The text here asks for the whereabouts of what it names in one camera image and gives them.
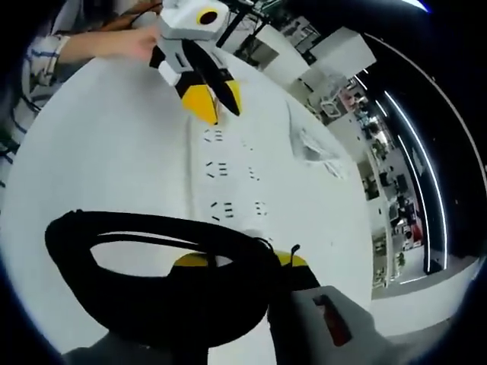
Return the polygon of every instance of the office desk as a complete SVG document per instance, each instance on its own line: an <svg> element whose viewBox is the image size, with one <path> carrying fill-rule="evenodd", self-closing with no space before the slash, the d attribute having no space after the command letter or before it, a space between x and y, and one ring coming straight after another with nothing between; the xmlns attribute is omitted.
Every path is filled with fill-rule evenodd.
<svg viewBox="0 0 487 365"><path fill-rule="evenodd" d="M243 112L221 126L252 141L266 182L276 249L301 244L321 283L368 307L372 245L356 165L295 99L258 71L226 55L241 82ZM342 156L348 179L294 159L289 113ZM0 217L2 254L34 323L61 352L93 344L106 332L79 305L46 251L50 221L73 209L195 219L191 135L203 124L183 110L157 71L123 59L95 59L64 84L27 133L9 176ZM106 268L165 275L179 249L120 243L97 247ZM210 351L210 363L274 363L263 320L239 340Z"/></svg>

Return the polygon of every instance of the yellow circle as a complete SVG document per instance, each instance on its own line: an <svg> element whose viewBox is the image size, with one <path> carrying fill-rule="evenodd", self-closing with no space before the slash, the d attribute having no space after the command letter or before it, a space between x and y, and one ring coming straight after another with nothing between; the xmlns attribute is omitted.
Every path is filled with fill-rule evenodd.
<svg viewBox="0 0 487 365"><path fill-rule="evenodd" d="M206 23L204 22L204 20L205 17L208 17L209 14L215 14L215 18L210 23ZM218 17L218 11L215 8L204 8L198 13L198 19L197 19L198 24L202 24L202 25L211 24L213 23L213 21L216 20L217 17Z"/></svg>

